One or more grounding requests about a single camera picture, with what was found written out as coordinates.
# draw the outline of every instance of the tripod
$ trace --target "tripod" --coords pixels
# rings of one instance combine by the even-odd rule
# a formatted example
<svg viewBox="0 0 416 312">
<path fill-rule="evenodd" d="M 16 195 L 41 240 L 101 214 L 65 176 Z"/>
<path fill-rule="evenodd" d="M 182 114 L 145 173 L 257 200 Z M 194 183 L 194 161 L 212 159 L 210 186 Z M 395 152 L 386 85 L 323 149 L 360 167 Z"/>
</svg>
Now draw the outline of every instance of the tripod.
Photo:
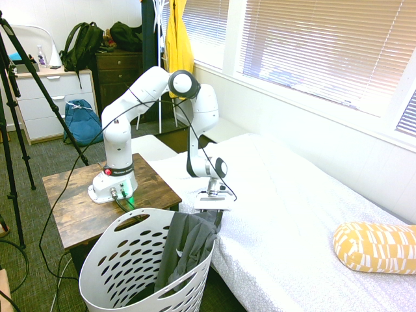
<svg viewBox="0 0 416 312">
<path fill-rule="evenodd" d="M 66 125 L 65 121 L 62 119 L 59 108 L 55 105 L 53 100 L 51 99 L 51 96 L 48 94 L 44 84 L 40 80 L 35 68 L 33 67 L 31 61 L 29 60 L 25 50 L 21 46 L 19 40 L 17 39 L 16 35 L 14 34 L 14 31 L 12 27 L 8 24 L 8 22 L 2 18 L 2 12 L 0 11 L 0 25 L 5 30 L 8 38 L 12 42 L 14 48 L 19 53 L 23 63 L 26 65 L 27 69 L 30 71 L 30 73 L 33 76 L 33 79 L 36 81 L 36 84 L 38 85 L 39 89 L 42 91 L 46 101 L 49 103 L 49 106 L 51 107 L 51 110 L 55 113 L 57 116 L 60 124 L 64 128 L 65 132 L 67 133 L 68 137 L 70 138 L 73 146 L 77 150 L 78 154 L 81 155 L 81 160 L 84 162 L 86 166 L 88 166 L 88 160 L 87 158 L 82 154 L 81 149 L 79 148 L 77 142 L 75 141 L 71 131 L 68 129 L 68 126 Z M 8 58 L 6 47 L 3 41 L 3 38 L 0 34 L 0 79 L 3 82 L 3 88 L 5 90 L 6 98 L 7 98 L 7 106 L 10 107 L 10 111 L 12 113 L 13 122 L 16 126 L 16 132 L 18 134 L 19 138 L 19 144 L 21 148 L 21 152 L 23 154 L 22 159 L 25 161 L 27 174 L 29 175 L 29 180 L 31 182 L 31 188 L 32 190 L 36 189 L 33 181 L 33 176 L 31 172 L 31 167 L 29 166 L 29 159 L 30 157 L 27 155 L 25 143 L 23 140 L 23 136 L 21 134 L 20 126 L 19 126 L 19 120 L 16 114 L 16 106 L 18 105 L 16 101 L 14 101 L 14 98 L 12 96 L 12 91 L 10 89 L 10 85 L 13 88 L 14 95 L 18 98 L 20 97 L 20 91 L 18 88 L 18 84 L 16 82 L 16 75 L 14 73 L 14 66 L 11 65 L 10 60 Z M 8 138 L 7 138 L 7 129 L 6 129 L 6 118 L 5 118 L 5 111 L 3 108 L 3 105 L 0 105 L 0 130 L 1 135 L 3 137 L 3 146 L 5 150 L 5 159 L 6 159 L 6 165 L 7 165 L 7 174 L 8 174 L 8 181 L 10 184 L 10 194 L 7 196 L 8 199 L 13 201 L 14 206 L 14 214 L 16 217 L 16 225 L 18 227 L 18 234 L 19 234 L 19 243 L 22 248 L 25 247 L 25 241 L 23 238 L 23 230 L 21 228 L 21 219 L 20 219 L 20 211 L 19 211 L 19 205 L 18 205 L 18 193 L 16 191 L 16 184 L 14 181 L 14 173 L 13 173 L 13 166 L 12 166 L 12 158 L 10 156 L 10 146 L 8 144 Z"/>
</svg>

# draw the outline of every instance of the blue bag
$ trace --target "blue bag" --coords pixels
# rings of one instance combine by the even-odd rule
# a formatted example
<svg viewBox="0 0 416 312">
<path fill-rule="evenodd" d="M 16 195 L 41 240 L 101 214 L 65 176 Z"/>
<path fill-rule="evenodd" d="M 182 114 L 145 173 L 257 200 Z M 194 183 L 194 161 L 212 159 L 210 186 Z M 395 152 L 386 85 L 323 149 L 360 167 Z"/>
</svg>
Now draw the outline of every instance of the blue bag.
<svg viewBox="0 0 416 312">
<path fill-rule="evenodd" d="M 71 131 L 79 146 L 87 146 L 101 131 L 101 122 L 91 105 L 84 99 L 73 99 L 65 105 L 65 124 Z M 68 135 L 64 131 L 64 142 Z M 100 134 L 93 144 L 101 142 Z"/>
</svg>

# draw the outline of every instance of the window sill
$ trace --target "window sill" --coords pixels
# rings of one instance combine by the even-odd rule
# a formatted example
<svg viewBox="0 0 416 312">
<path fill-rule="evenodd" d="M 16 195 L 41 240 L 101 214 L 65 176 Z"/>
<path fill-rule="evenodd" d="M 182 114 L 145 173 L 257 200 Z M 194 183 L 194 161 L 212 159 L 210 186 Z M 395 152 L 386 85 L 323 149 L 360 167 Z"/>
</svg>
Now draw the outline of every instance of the window sill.
<svg viewBox="0 0 416 312">
<path fill-rule="evenodd" d="M 257 79 L 250 79 L 237 74 L 234 77 L 224 75 L 218 68 L 208 66 L 201 62 L 195 62 L 195 67 L 416 153 L 416 137 L 395 131 L 394 129 L 389 129 L 380 117 L 354 110 L 350 107 L 339 105 L 325 99 L 320 99 L 309 94 L 304 94 L 290 88 L 285 88 L 284 86 L 278 86 Z"/>
</svg>

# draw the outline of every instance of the white dresser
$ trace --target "white dresser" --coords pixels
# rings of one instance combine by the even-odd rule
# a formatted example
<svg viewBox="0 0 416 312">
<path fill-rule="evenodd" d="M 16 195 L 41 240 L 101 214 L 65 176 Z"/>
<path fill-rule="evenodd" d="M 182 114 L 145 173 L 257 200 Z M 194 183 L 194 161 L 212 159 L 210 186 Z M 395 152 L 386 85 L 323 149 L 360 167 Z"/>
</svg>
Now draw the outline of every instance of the white dresser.
<svg viewBox="0 0 416 312">
<path fill-rule="evenodd" d="M 65 104 L 72 99 L 85 99 L 97 112 L 94 84 L 90 70 L 79 72 L 82 89 L 75 72 L 65 72 L 42 68 L 38 72 L 52 100 L 59 107 L 62 118 L 65 118 Z M 21 97 L 18 104 L 25 124 L 29 143 L 41 142 L 61 137 L 64 133 L 58 118 L 40 91 L 36 81 L 29 73 L 21 73 L 17 78 Z"/>
</svg>

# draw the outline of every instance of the drawer handle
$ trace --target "drawer handle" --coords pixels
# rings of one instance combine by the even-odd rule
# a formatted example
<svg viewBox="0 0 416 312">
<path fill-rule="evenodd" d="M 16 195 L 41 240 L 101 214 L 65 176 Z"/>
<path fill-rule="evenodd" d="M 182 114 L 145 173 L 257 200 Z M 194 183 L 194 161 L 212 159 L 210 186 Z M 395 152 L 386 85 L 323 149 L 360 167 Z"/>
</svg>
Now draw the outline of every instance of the drawer handle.
<svg viewBox="0 0 416 312">
<path fill-rule="evenodd" d="M 51 98 L 52 99 L 64 99 L 65 96 L 52 96 Z"/>
</svg>

